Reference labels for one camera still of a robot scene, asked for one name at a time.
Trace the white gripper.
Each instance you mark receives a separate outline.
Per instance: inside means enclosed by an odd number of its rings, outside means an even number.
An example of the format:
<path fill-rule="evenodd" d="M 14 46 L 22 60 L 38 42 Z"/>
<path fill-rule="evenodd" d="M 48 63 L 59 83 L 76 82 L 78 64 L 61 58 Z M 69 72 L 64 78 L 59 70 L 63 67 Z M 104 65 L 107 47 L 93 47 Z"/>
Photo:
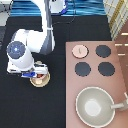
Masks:
<path fill-rule="evenodd" d="M 36 78 L 38 74 L 47 75 L 48 66 L 46 64 L 35 62 L 30 69 L 19 69 L 11 62 L 9 62 L 7 66 L 7 72 L 24 78 Z"/>

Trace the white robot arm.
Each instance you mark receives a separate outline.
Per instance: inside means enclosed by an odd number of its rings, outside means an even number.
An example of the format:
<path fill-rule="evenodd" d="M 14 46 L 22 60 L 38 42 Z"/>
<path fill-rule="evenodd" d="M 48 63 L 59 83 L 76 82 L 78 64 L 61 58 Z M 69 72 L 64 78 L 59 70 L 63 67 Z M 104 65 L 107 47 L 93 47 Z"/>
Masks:
<path fill-rule="evenodd" d="M 22 77 L 36 78 L 38 74 L 46 75 L 48 66 L 37 64 L 32 53 L 47 55 L 54 50 L 55 40 L 49 0 L 31 0 L 41 12 L 42 30 L 17 30 L 8 44 L 6 52 L 8 56 L 7 71 L 10 74 L 20 74 Z"/>

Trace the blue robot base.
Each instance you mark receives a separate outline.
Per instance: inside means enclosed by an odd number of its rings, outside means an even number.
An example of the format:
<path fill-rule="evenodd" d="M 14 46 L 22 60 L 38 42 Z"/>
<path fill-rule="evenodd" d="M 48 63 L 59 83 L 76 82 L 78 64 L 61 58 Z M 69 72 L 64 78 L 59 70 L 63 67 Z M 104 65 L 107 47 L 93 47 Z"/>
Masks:
<path fill-rule="evenodd" d="M 67 11 L 67 0 L 50 0 L 50 11 L 53 15 L 62 15 Z"/>

